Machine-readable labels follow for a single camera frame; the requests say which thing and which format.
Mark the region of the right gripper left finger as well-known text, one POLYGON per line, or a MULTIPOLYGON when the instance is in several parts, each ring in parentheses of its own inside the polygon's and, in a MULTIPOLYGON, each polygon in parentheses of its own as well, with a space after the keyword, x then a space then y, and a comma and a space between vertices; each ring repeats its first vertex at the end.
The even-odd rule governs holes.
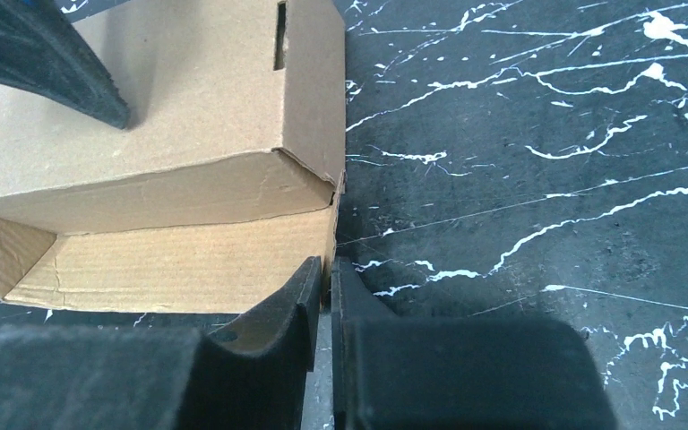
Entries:
POLYGON ((323 262, 308 257, 258 305, 200 337, 184 379, 180 429, 298 429, 314 368, 323 262))

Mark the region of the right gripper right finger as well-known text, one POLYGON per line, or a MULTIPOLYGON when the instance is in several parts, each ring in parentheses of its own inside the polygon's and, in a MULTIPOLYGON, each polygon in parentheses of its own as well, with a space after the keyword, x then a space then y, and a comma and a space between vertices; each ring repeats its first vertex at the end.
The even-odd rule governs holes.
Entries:
POLYGON ((354 429, 363 347, 356 335, 359 323, 394 318, 396 314, 373 295, 353 262, 337 257, 331 266, 332 407, 336 429, 354 429))

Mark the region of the brown cardboard box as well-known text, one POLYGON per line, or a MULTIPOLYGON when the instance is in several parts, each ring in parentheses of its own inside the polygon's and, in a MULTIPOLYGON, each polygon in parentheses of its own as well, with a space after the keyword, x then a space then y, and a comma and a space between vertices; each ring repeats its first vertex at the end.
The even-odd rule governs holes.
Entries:
POLYGON ((0 301, 240 314, 311 257, 345 173, 331 1, 126 1, 75 24, 131 109, 117 129, 0 84, 0 301))

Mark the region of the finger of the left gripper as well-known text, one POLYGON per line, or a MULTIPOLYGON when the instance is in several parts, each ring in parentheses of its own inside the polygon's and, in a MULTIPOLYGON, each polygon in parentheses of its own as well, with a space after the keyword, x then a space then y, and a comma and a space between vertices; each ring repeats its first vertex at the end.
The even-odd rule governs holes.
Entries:
POLYGON ((0 1, 0 84, 117 129, 130 121, 110 72, 53 1, 0 1))

